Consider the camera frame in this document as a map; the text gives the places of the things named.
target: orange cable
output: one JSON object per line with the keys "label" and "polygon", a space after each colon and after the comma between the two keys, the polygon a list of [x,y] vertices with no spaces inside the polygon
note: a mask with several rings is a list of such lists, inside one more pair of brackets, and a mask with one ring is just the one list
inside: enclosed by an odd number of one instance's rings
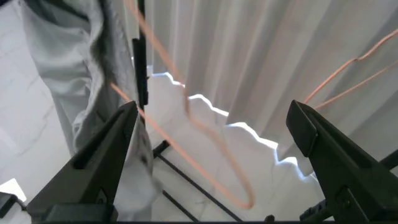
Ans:
{"label": "orange cable", "polygon": [[307,98],[304,100],[304,103],[307,104],[308,101],[316,94],[318,93],[319,90],[321,90],[330,80],[332,80],[337,74],[339,74],[341,71],[343,71],[349,64],[363,60],[367,58],[369,55],[371,55],[377,48],[379,48],[385,41],[389,40],[391,37],[395,36],[398,34],[398,29],[394,30],[390,34],[386,35],[381,39],[376,45],[374,45],[368,52],[366,52],[364,55],[357,57],[357,58],[352,58],[348,60],[346,63],[344,63],[340,68],[338,68],[336,71],[334,71],[321,85],[319,85],[311,94],[307,96]]}
{"label": "orange cable", "polygon": [[[167,51],[164,49],[162,44],[159,42],[159,40],[156,38],[150,27],[146,24],[144,17],[142,14],[136,9],[134,4],[131,4],[131,1],[125,0],[125,3],[128,5],[131,13],[134,15],[134,17],[137,19],[139,23],[139,27],[141,28],[141,31],[144,33],[144,35],[148,38],[149,42],[152,44],[153,48],[157,51],[159,54],[160,58],[162,59],[163,63],[165,63],[166,67],[168,68],[169,72],[174,76],[174,79],[183,84],[183,78],[180,75],[177,67],[174,65],[173,61],[171,60],[170,56],[168,55]],[[118,92],[121,97],[123,97],[126,101],[130,101],[129,97],[124,94],[115,84],[111,83],[111,87]],[[183,92],[183,99],[184,99],[184,109],[185,113],[190,120],[190,122],[198,128],[201,132],[205,133],[213,142],[218,146],[218,149],[221,150],[223,155],[227,158],[229,161],[231,167],[234,170],[234,173],[237,175],[240,183],[242,183],[247,195],[248,195],[248,203],[245,203],[241,201],[240,199],[237,198],[232,192],[230,192],[226,187],[224,187],[222,184],[220,184],[211,174],[209,174],[204,168],[202,168],[201,165],[199,165],[192,157],[190,157],[170,136],[168,136],[156,123],[148,117],[140,108],[138,108],[139,113],[142,117],[145,118],[146,121],[149,122],[150,125],[152,125],[162,136],[165,138],[170,145],[178,152],[180,155],[187,160],[194,168],[196,168],[199,173],[204,176],[206,179],[208,179],[217,190],[219,190],[222,194],[224,194],[228,199],[230,199],[233,203],[235,203],[237,206],[245,209],[250,209],[254,205],[255,201],[255,196],[254,196],[254,191],[250,185],[250,182],[246,175],[244,174],[242,168],[239,166],[237,160],[231,153],[231,151],[228,149],[226,143],[218,136],[216,132],[214,132],[212,129],[210,129],[208,126],[205,126],[203,123],[201,123],[199,120],[197,120],[195,117],[192,116],[191,110],[190,110],[190,104],[188,100],[188,91],[186,88],[182,88]]]}
{"label": "orange cable", "polygon": [[395,66],[395,65],[397,65],[397,64],[398,64],[398,60],[395,61],[394,63],[388,65],[387,67],[383,68],[382,70],[378,71],[377,73],[375,73],[375,74],[372,75],[371,77],[369,77],[369,78],[367,78],[367,79],[361,81],[361,82],[358,83],[357,85],[355,85],[355,86],[349,88],[348,90],[346,90],[346,91],[340,93],[339,95],[333,97],[332,99],[327,100],[327,101],[321,103],[320,105],[314,107],[314,109],[315,109],[315,110],[320,109],[320,108],[322,108],[322,107],[324,107],[324,106],[330,104],[331,102],[337,100],[338,98],[341,98],[341,97],[344,96],[345,94],[348,94],[348,93],[354,91],[355,89],[357,89],[357,88],[359,88],[360,86],[364,85],[364,84],[367,83],[368,81],[371,81],[373,78],[378,77],[379,75],[381,75],[381,74],[383,74],[384,72],[388,71],[390,68],[392,68],[393,66]]}

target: gray cloth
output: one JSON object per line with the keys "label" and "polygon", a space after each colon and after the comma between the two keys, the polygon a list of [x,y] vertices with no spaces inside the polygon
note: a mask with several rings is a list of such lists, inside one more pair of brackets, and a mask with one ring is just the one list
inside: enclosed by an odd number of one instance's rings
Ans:
{"label": "gray cloth", "polygon": [[[30,54],[51,91],[74,155],[125,103],[109,82],[138,101],[131,56],[114,1],[25,1],[22,18]],[[159,191],[151,173],[149,138],[137,118],[114,202],[119,220],[150,219],[150,205]]]}

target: pleated curtain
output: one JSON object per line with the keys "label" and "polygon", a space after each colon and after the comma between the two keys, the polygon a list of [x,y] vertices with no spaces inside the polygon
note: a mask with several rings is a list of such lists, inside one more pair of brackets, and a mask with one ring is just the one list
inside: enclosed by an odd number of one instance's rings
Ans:
{"label": "pleated curtain", "polygon": [[[304,101],[347,60],[366,53],[398,29],[395,0],[147,0],[146,19],[185,77],[202,94],[277,142],[278,159],[295,157],[313,172],[286,128],[292,100]],[[137,23],[121,1],[130,38]],[[147,43],[154,73],[167,68]],[[315,107],[398,60],[398,37],[332,79],[308,105]],[[318,110],[375,159],[398,148],[398,68]]]}

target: drying rack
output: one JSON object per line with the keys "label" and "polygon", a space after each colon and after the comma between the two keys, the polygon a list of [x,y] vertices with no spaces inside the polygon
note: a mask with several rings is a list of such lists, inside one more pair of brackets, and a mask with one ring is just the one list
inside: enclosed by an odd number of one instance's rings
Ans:
{"label": "drying rack", "polygon": [[[145,18],[145,4],[144,0],[138,0],[138,9]],[[148,87],[147,87],[147,59],[146,59],[146,40],[145,35],[139,29],[139,38],[132,40],[132,51],[134,54],[134,68],[136,71],[136,81],[137,81],[137,91],[139,97],[139,107],[144,111],[145,105],[148,104]],[[221,202],[211,196],[205,189],[200,187],[195,181],[193,181],[189,176],[184,174],[178,167],[172,164],[169,160],[162,156],[162,152],[166,150],[170,144],[163,140],[155,149],[153,149],[154,159],[159,158],[164,163],[166,163],[171,169],[173,169],[178,175],[184,178],[188,183],[193,185],[198,189],[204,196],[210,199],[215,205],[220,207],[224,212],[226,212],[230,217],[236,221],[242,221],[237,215],[235,215],[231,210],[225,207]],[[184,208],[178,201],[176,201],[169,193],[165,190],[162,191],[163,195],[169,199],[181,212],[183,212],[189,219],[194,222],[199,222],[199,220],[193,216],[186,208]]]}

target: white marble floor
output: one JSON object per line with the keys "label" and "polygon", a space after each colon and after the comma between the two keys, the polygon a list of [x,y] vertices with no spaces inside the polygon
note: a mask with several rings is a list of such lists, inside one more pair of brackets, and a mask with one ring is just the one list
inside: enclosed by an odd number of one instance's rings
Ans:
{"label": "white marble floor", "polygon": [[[0,67],[0,184],[16,179],[29,202],[69,160],[69,155],[51,94],[35,70],[20,17],[12,5],[0,10]],[[152,77],[149,96],[147,113],[209,173],[245,200],[224,157],[187,122],[179,87],[166,76]],[[240,218],[263,220],[273,214],[277,220],[298,220],[304,210],[323,199],[315,179],[300,178],[293,164],[275,162],[273,149],[257,142],[243,128],[225,126],[225,117],[210,110],[203,100],[191,100],[191,104],[195,116],[217,130],[236,155],[255,190],[256,205],[251,210],[241,210],[172,148],[164,156]],[[162,138],[150,126],[147,129],[152,146],[156,146]],[[198,219],[232,220],[162,161],[154,164],[154,177]],[[153,205],[152,219],[189,221],[162,195]]]}

